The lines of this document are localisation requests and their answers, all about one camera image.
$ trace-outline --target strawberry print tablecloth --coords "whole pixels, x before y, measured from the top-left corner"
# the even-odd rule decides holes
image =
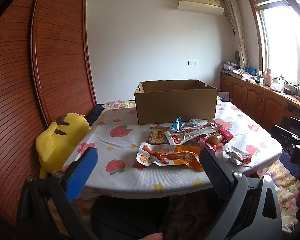
[[[252,156],[251,163],[237,166],[228,161],[233,171],[249,175],[269,167],[281,154],[278,141],[231,102],[217,102],[216,122],[230,131],[234,137],[231,145]],[[98,163],[90,175],[81,198],[97,195],[120,198],[145,199],[185,194],[211,187],[205,172],[189,169],[185,165],[145,167],[136,161],[137,151],[146,142],[151,127],[138,125],[135,108],[113,109],[104,112],[75,148],[64,164],[77,160],[89,146],[98,151]]]

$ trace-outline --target wooden slat panel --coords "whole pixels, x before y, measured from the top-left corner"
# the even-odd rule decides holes
[[[38,0],[32,30],[34,74],[48,123],[96,105],[85,34],[85,0]]]
[[[38,175],[34,141],[45,129],[30,57],[34,3],[14,0],[0,18],[0,215],[13,225],[23,182]]]

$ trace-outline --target curtain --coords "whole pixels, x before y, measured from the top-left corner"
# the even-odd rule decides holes
[[[229,12],[231,23],[239,46],[238,50],[240,55],[240,68],[244,69],[249,65],[248,65],[248,57],[247,57],[246,49],[244,47],[244,42],[243,42],[242,20],[241,20],[241,15],[237,4],[237,0],[225,0],[225,3],[226,3],[227,10]]]

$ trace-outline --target pink bottle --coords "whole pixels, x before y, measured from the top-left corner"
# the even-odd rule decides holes
[[[270,87],[272,84],[272,77],[271,77],[271,69],[267,69],[266,78],[265,78],[265,85]]]

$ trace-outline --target open cardboard box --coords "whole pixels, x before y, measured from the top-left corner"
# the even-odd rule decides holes
[[[138,123],[155,124],[214,118],[218,90],[199,80],[141,82],[134,98]]]

